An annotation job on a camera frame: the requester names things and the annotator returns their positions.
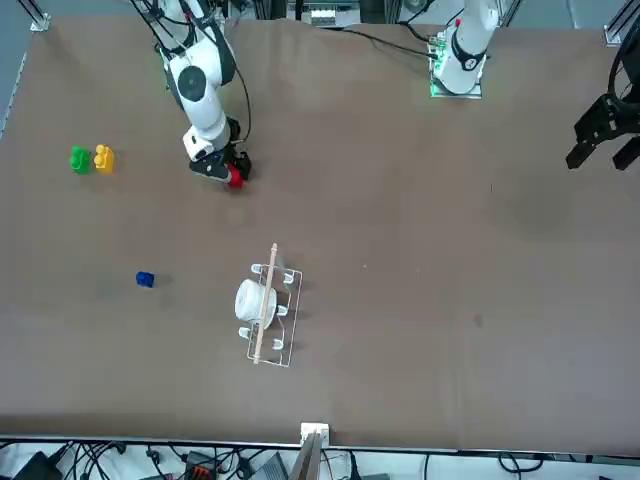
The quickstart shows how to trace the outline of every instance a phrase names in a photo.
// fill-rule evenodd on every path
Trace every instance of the blue block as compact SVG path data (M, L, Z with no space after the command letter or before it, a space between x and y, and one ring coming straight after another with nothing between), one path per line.
M153 280L155 275L149 272L138 272L136 274L136 283L141 287L153 288Z

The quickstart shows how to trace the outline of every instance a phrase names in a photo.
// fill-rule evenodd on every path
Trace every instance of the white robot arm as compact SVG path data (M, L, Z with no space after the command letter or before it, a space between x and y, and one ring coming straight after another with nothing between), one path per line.
M451 93L464 95L480 80L499 20L496 0L466 0L459 24L447 28L444 56L433 73Z
M216 93L237 68L213 12L203 0L141 2L139 12L161 44L167 83L192 124L182 139L189 167L230 187L242 187L251 161L246 153L236 153L240 126L224 113Z

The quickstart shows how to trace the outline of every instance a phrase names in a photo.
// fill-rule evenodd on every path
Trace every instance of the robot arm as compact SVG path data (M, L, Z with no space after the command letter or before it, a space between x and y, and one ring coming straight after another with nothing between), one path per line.
M459 24L445 32L444 56L434 68L434 76L448 91L464 95L478 83L499 20L496 0L466 0Z
M202 0L142 2L145 14L152 16L148 23L163 44L169 87L192 124L182 139L189 168L230 187L241 187L249 177L251 161L246 153L236 153L240 126L227 117L216 93L233 79L237 68L213 12ZM169 39L166 43L161 32Z
M613 165L626 170L640 157L640 17L637 18L622 41L611 69L607 91L576 122L576 145L567 155L567 166L579 168L602 142L622 135L631 139L613 156ZM624 69L631 87L628 94L618 96L615 80Z

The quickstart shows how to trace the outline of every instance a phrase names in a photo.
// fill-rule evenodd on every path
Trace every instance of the wooden stick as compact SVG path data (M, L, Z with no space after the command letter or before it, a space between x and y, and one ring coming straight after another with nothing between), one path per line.
M278 245L274 243L271 246L271 258L269 259L269 270L267 270L267 283L264 286L264 297L262 299L262 308L260 309L260 328L258 329L258 339L256 340L256 349L253 352L253 364L257 365L260 361L260 350L262 349L262 336L264 335L264 324L267 322L267 310L269 309L269 295L271 293L271 282L273 281L273 266L276 263L276 254L278 253Z

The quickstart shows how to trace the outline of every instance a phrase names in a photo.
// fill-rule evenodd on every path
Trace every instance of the dish rack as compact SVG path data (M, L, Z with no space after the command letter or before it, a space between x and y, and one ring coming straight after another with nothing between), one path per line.
M269 265L261 263L251 265L251 273L258 277L256 281L260 285L265 285L268 269ZM289 367L293 352L296 323L298 321L302 272L274 265L271 288L274 288L278 295L278 308L271 325L264 331L265 341L263 341L259 362L279 367ZM249 325L247 358L252 361L254 360L258 329L259 325L257 323Z

